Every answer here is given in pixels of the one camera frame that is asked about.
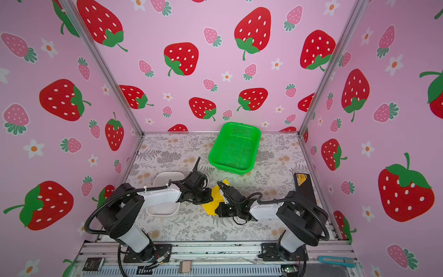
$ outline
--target yellow cloth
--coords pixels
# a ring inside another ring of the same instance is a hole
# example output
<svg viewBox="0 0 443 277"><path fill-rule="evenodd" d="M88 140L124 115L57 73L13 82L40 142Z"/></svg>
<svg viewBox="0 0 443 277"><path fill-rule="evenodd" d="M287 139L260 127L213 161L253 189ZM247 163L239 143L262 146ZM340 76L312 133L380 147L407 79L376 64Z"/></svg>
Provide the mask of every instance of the yellow cloth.
<svg viewBox="0 0 443 277"><path fill-rule="evenodd" d="M223 183L227 184L228 186L231 185L226 179L223 180ZM208 215L218 215L215 213L215 209L218 208L220 202L225 202L223 196L220 194L220 187L218 185L212 188L211 196L214 200L210 203L203 204L202 206Z"/></svg>

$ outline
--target red strawberry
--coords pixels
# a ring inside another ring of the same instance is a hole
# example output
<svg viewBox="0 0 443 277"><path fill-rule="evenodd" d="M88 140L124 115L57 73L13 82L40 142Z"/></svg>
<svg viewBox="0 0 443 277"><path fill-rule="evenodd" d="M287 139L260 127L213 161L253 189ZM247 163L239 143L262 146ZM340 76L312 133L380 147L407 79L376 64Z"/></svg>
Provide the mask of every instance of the red strawberry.
<svg viewBox="0 0 443 277"><path fill-rule="evenodd" d="M316 30L310 33L303 45L300 65L305 69L316 69L327 63L335 49L335 40L327 33Z"/></svg>
<svg viewBox="0 0 443 277"><path fill-rule="evenodd" d="M115 172L121 173L121 162L117 159L114 161Z"/></svg>
<svg viewBox="0 0 443 277"><path fill-rule="evenodd" d="M139 68L140 71L144 73L144 75L148 78L154 77L154 71L152 71L152 67L149 65L149 63L145 62L144 60L139 60Z"/></svg>
<svg viewBox="0 0 443 277"><path fill-rule="evenodd" d="M415 255L406 248L403 249L397 244L391 244L386 248L388 255L401 267L407 269L408 266L412 270L418 269L418 260Z"/></svg>
<svg viewBox="0 0 443 277"><path fill-rule="evenodd" d="M105 126L105 135L108 140L109 147L112 151L117 151L120 148L124 136L123 126L117 120L115 113L114 118L111 118Z"/></svg>
<svg viewBox="0 0 443 277"><path fill-rule="evenodd" d="M108 47L123 42L123 27L120 20L107 8L94 0L77 0L77 9L92 38Z"/></svg>
<svg viewBox="0 0 443 277"><path fill-rule="evenodd" d="M168 132L187 132L188 128L183 124L177 124L169 128Z"/></svg>
<svg viewBox="0 0 443 277"><path fill-rule="evenodd" d="M214 115L217 112L217 107L214 102L203 98L193 97L189 99L189 107L197 118L210 119L212 117L215 121Z"/></svg>
<svg viewBox="0 0 443 277"><path fill-rule="evenodd" d="M342 94L342 107L347 113L353 113L351 122L354 122L355 111L363 107L369 96L369 83L359 69L349 73Z"/></svg>
<svg viewBox="0 0 443 277"><path fill-rule="evenodd" d="M133 109L142 109L146 105L153 106L154 104L148 104L148 98L144 92L135 86L123 86L119 85L121 92L123 92L126 101Z"/></svg>
<svg viewBox="0 0 443 277"><path fill-rule="evenodd" d="M232 111L231 110L227 109L226 111L223 112L222 118L223 118L224 121L228 121L229 119L231 119L231 117L232 117Z"/></svg>
<svg viewBox="0 0 443 277"><path fill-rule="evenodd" d="M296 132L296 131L297 131L296 127L290 126L290 127L284 128L283 130L280 130L279 132Z"/></svg>
<svg viewBox="0 0 443 277"><path fill-rule="evenodd" d="M348 159L348 157L342 158L342 148L336 139L330 139L323 143L321 152L323 160L332 171L340 166L340 160Z"/></svg>
<svg viewBox="0 0 443 277"><path fill-rule="evenodd" d="M290 116L288 116L286 118L286 120L284 121L284 123L286 125L291 124L294 120L295 120L296 115L295 114L291 114Z"/></svg>
<svg viewBox="0 0 443 277"><path fill-rule="evenodd" d="M165 0L150 0L152 7L156 12L161 12L163 16L169 16L172 13L172 7Z"/></svg>
<svg viewBox="0 0 443 277"><path fill-rule="evenodd" d="M331 132L336 132L338 131L338 129L341 128L341 126L342 126L342 120L340 118L337 118L332 121L329 130L331 130Z"/></svg>
<svg viewBox="0 0 443 277"><path fill-rule="evenodd" d="M407 168L393 164L378 176L378 190L386 214L399 222L424 214L434 204L434 193L425 177L409 170L409 154L405 153Z"/></svg>
<svg viewBox="0 0 443 277"><path fill-rule="evenodd" d="M207 90L210 90L210 91L212 91L212 92L218 90L217 85L216 85L215 82L212 81L212 80L204 79L204 80L203 80L203 85L205 86L205 88L206 88Z"/></svg>
<svg viewBox="0 0 443 277"><path fill-rule="evenodd" d="M198 49L189 42L174 43L166 46L164 50L165 63L171 69L167 73L171 75L171 70L177 75L191 75L198 61Z"/></svg>
<svg viewBox="0 0 443 277"><path fill-rule="evenodd" d="M203 30L206 42L212 44L214 47L219 47L222 43L221 37L217 34L217 31L211 28L205 28Z"/></svg>
<svg viewBox="0 0 443 277"><path fill-rule="evenodd" d="M240 108L243 108L246 111L255 111L262 106L267 97L268 91L264 88L244 90L240 92L240 95L238 96L240 107L238 107L237 111Z"/></svg>
<svg viewBox="0 0 443 277"><path fill-rule="evenodd" d="M344 55L340 57L340 60L338 61L338 67L345 67L350 60L351 60L351 53L346 52Z"/></svg>
<svg viewBox="0 0 443 277"><path fill-rule="evenodd" d="M349 242L352 243L351 233L357 232L357 229L354 228L354 230L351 231L348 220L340 211L334 212L334 218L335 221L337 221L338 228L340 229L340 233L342 234L343 239L349 239Z"/></svg>
<svg viewBox="0 0 443 277"><path fill-rule="evenodd" d="M308 95L302 100L299 101L298 108L304 112L307 112L307 109L311 105L312 98L314 98L314 94Z"/></svg>
<svg viewBox="0 0 443 277"><path fill-rule="evenodd" d="M89 70L88 63L83 57L78 58L78 71L83 76L83 79L89 80L89 76L91 75L91 71Z"/></svg>
<svg viewBox="0 0 443 277"><path fill-rule="evenodd" d="M384 103L374 112L374 120L385 123L388 119L392 120L398 115L398 110L400 108L396 103L390 103L389 105Z"/></svg>
<svg viewBox="0 0 443 277"><path fill-rule="evenodd" d="M254 54L263 50L271 36L271 13L267 8L259 7L243 18L235 27L234 38L238 48L245 53Z"/></svg>
<svg viewBox="0 0 443 277"><path fill-rule="evenodd" d="M3 119L6 123L3 125L8 133L14 136L22 135L27 131L26 125L29 124L29 116L24 107L19 104L11 104L3 112Z"/></svg>
<svg viewBox="0 0 443 277"><path fill-rule="evenodd" d="M169 106L164 107L162 112L163 112L163 116L166 118L171 117L171 115L172 115L172 109Z"/></svg>
<svg viewBox="0 0 443 277"><path fill-rule="evenodd" d="M286 86L286 96L288 96L289 98L293 98L295 96L295 94L297 93L297 89L295 88L294 84L289 84Z"/></svg>
<svg viewBox="0 0 443 277"><path fill-rule="evenodd" d="M297 6L293 8L288 14L286 15L286 20L284 22L284 29L286 32L292 31L292 29L295 28L295 26L300 23L300 20L302 19L303 14L303 7Z"/></svg>
<svg viewBox="0 0 443 277"><path fill-rule="evenodd" d="M25 196L25 204L8 208L9 211L23 207L20 221L30 230L41 230L67 215L74 204L72 195L60 184L46 181L31 189Z"/></svg>
<svg viewBox="0 0 443 277"><path fill-rule="evenodd" d="M389 52L389 46L394 43L395 39L395 26L391 25L386 29L378 42L377 57L383 58Z"/></svg>
<svg viewBox="0 0 443 277"><path fill-rule="evenodd" d="M98 139L100 137L100 126L97 125L97 121L91 119L89 128L91 129L91 135Z"/></svg>
<svg viewBox="0 0 443 277"><path fill-rule="evenodd" d="M82 184L82 194L84 197L87 197L89 195L89 193L92 190L92 177L91 176L86 176L85 179L83 180L83 184Z"/></svg>
<svg viewBox="0 0 443 277"><path fill-rule="evenodd" d="M92 200L97 203L97 208L100 207L107 199L111 196L111 194L114 192L115 187L113 185L107 185L104 189L101 190L98 200L96 200L94 197L92 197Z"/></svg>
<svg viewBox="0 0 443 277"><path fill-rule="evenodd" d="M85 111L82 93L69 80L60 79L40 91L40 104L53 115L68 121L80 119Z"/></svg>
<svg viewBox="0 0 443 277"><path fill-rule="evenodd" d="M340 188L342 189L342 192L346 195L350 195L351 193L354 194L355 191L355 186L351 181L344 181Z"/></svg>
<svg viewBox="0 0 443 277"><path fill-rule="evenodd" d="M427 89L427 102L434 115L443 118L443 72L427 71L420 73L420 78L426 75L438 75Z"/></svg>
<svg viewBox="0 0 443 277"><path fill-rule="evenodd" d="M23 58L27 62L35 63L37 61L37 54L33 48L28 47L24 39L8 33L1 33L0 37L12 54Z"/></svg>
<svg viewBox="0 0 443 277"><path fill-rule="evenodd" d="M334 97L334 94L330 92L328 94L328 100L326 100L326 109L329 111L332 107L332 103L334 103L334 100L332 99Z"/></svg>

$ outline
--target table surface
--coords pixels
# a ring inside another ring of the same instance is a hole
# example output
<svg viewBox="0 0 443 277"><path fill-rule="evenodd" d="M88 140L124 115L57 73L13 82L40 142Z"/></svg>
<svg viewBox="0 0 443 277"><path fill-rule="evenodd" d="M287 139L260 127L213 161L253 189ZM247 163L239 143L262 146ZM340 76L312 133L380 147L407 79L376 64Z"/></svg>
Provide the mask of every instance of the table surface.
<svg viewBox="0 0 443 277"><path fill-rule="evenodd" d="M151 187L162 172L176 171L186 176L200 156L198 170L208 177L208 187L227 179L242 195L259 191L267 200L283 198L294 190L294 173L309 173L298 137L293 133L263 133L255 166L244 176L218 170L208 161L217 135L146 134L127 182L137 188ZM317 205L322 207L315 188L314 192ZM153 241L272 241L286 229L280 220L237 225L232 218L210 216L201 205L188 202L180 204L179 214L173 218L152 217L141 211L136 224Z"/></svg>

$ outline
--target strawberry print wall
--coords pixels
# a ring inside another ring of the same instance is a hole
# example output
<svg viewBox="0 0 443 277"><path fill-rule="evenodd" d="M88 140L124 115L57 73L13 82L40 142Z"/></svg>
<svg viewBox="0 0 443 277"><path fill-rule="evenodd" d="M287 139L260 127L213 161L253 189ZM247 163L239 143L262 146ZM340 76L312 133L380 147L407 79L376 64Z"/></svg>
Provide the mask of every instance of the strawberry print wall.
<svg viewBox="0 0 443 277"><path fill-rule="evenodd" d="M146 132L299 129L354 0L77 0Z"/></svg>
<svg viewBox="0 0 443 277"><path fill-rule="evenodd" d="M366 276L437 273L441 4L371 1L308 126L331 216Z"/></svg>
<svg viewBox="0 0 443 277"><path fill-rule="evenodd" d="M8 1L0 26L2 275L62 276L137 136L57 1Z"/></svg>

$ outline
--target green plastic basket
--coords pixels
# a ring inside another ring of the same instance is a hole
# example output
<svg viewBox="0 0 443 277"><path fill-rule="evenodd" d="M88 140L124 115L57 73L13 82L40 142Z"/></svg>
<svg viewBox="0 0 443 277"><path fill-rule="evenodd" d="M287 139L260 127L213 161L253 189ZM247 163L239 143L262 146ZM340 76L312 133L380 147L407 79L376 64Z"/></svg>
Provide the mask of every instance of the green plastic basket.
<svg viewBox="0 0 443 277"><path fill-rule="evenodd" d="M256 127L226 123L209 153L209 162L220 170L244 175L254 168L260 138Z"/></svg>

